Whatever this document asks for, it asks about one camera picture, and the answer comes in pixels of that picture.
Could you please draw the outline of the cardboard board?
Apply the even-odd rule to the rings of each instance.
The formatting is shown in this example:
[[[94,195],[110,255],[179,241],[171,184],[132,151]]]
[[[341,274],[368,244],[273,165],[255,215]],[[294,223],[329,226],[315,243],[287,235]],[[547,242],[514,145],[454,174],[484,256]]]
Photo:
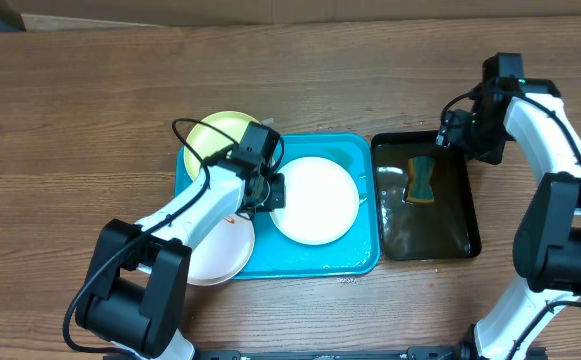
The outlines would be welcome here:
[[[581,16],[581,0],[12,0],[20,14],[157,26]]]

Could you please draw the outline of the pink-white plate with stain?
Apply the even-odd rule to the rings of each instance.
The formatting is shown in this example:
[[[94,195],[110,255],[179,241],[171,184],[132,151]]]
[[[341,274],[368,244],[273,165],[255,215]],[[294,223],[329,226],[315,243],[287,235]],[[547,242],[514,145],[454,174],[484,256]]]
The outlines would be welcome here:
[[[187,282],[212,286],[230,280],[248,263],[254,244],[251,221],[225,217],[192,252]]]

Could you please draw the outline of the black water basin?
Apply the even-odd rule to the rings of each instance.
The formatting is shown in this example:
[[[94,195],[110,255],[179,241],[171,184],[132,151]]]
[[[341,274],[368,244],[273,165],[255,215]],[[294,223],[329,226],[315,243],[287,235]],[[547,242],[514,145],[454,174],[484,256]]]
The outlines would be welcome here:
[[[393,261],[469,259],[482,250],[465,156],[435,143],[434,131],[382,133],[371,140],[381,248]],[[408,160],[435,160],[431,204],[406,201]]]

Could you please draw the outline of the white plate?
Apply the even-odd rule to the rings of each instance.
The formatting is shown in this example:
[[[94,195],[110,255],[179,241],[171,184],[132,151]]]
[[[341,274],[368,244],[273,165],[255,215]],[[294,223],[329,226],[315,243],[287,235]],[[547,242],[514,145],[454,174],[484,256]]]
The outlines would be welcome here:
[[[360,197],[349,173],[332,160],[302,157],[282,166],[285,205],[271,213],[277,229],[300,244],[336,241],[356,221]]]

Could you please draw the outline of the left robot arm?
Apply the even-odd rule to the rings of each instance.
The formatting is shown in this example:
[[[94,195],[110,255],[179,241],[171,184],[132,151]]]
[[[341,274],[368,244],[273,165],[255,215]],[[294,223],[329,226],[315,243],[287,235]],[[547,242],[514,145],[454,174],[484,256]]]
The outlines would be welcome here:
[[[278,132],[249,123],[163,208],[135,224],[108,222],[66,310],[66,345],[107,359],[195,358],[179,330],[192,253],[225,217],[284,207],[283,155]]]

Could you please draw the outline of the teal plastic tray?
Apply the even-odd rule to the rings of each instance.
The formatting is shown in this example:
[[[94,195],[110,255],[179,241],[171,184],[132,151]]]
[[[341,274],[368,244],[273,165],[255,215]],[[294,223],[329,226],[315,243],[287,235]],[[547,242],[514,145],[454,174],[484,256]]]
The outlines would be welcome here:
[[[281,167],[302,157],[334,161],[351,175],[360,197],[359,212],[351,229],[334,242],[309,246],[283,235],[271,213],[258,213],[251,221],[255,244],[235,280],[362,275],[379,260],[379,221],[371,174],[369,144],[355,134],[285,135]]]

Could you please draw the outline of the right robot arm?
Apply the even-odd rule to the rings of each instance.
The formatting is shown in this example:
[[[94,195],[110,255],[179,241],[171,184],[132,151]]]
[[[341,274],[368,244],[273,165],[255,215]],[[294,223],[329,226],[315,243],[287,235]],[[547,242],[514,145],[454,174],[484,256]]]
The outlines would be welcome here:
[[[537,189],[515,233],[514,279],[453,356],[543,359],[532,342],[564,308],[581,309],[581,139],[556,85],[526,77],[517,53],[486,59],[481,82],[464,96],[470,110],[443,108],[437,145],[497,165],[514,141]]]

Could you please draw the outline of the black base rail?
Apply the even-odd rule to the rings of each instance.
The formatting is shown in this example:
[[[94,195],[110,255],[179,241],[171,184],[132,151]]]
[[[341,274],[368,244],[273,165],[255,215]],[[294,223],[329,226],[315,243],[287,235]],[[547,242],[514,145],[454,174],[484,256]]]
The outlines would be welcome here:
[[[193,360],[468,360],[479,359],[466,344],[456,346],[412,346],[407,350],[339,352],[262,352],[199,350],[192,347]]]

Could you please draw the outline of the yellow-green plate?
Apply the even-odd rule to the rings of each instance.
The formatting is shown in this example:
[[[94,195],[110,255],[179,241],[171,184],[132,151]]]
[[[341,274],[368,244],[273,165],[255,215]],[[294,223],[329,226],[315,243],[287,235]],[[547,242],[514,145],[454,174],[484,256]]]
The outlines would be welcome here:
[[[259,124],[254,117],[238,111],[217,112],[206,116],[202,122],[221,130],[237,143],[241,141],[249,123]],[[200,124],[192,128],[186,142],[202,159],[233,144],[227,137]],[[188,176],[195,180],[201,169],[200,161],[188,150],[184,151],[183,159]]]

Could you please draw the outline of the yellow green sponge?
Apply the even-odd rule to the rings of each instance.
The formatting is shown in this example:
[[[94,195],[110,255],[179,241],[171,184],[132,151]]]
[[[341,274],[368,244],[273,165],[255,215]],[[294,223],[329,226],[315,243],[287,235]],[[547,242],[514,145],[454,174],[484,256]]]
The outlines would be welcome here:
[[[406,201],[413,204],[431,204],[434,192],[430,180],[434,172],[435,160],[429,156],[416,156],[408,160]]]

